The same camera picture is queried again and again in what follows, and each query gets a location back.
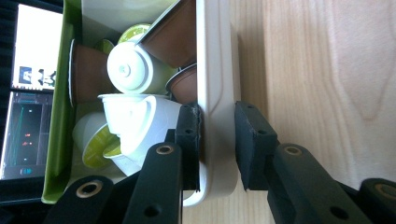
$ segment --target plastic bin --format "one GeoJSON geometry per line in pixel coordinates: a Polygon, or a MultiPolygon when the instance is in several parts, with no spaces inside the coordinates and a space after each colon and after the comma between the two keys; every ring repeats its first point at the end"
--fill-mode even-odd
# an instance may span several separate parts
{"type": "MultiPolygon", "coordinates": [[[[93,46],[96,40],[102,38],[118,38],[131,25],[154,22],[173,2],[64,1],[64,24],[53,96],[43,203],[56,203],[69,184],[91,174],[89,170],[75,171],[77,165],[73,156],[72,130],[82,114],[89,110],[103,110],[102,105],[87,105],[84,108],[83,105],[73,107],[70,104],[68,65],[72,39],[81,41],[85,46],[93,46]]],[[[204,156],[200,161],[201,191],[185,199],[184,205],[229,195],[238,177],[234,157],[233,112],[240,91],[238,61],[237,57],[233,57],[233,53],[237,55],[237,48],[233,48],[236,38],[229,21],[229,3],[226,0],[197,0],[196,4],[198,104],[204,112],[204,156]]],[[[118,173],[114,176],[114,181],[123,178],[118,173]]]]}

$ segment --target wooden table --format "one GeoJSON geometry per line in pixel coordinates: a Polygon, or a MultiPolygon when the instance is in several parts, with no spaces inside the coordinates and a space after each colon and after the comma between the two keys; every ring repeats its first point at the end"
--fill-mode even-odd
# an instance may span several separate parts
{"type": "MultiPolygon", "coordinates": [[[[242,99],[342,183],[396,181],[396,2],[230,0],[242,99]]],[[[266,192],[184,208],[184,223],[272,223],[266,192]]]]}

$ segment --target white lid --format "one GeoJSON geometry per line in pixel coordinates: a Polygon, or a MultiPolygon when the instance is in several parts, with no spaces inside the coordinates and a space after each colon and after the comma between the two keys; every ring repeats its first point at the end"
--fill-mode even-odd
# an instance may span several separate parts
{"type": "Polygon", "coordinates": [[[145,91],[152,80],[151,59],[133,42],[123,42],[111,50],[107,72],[113,85],[124,93],[145,91]]]}

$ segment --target wooden surface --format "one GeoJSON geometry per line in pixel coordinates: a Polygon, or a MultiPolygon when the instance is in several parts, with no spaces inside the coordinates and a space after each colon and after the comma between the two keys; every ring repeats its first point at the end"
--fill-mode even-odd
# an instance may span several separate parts
{"type": "MultiPolygon", "coordinates": [[[[358,188],[396,181],[396,3],[231,0],[242,98],[283,143],[358,188]]],[[[184,223],[272,223],[265,192],[185,208],[184,223]]]]}

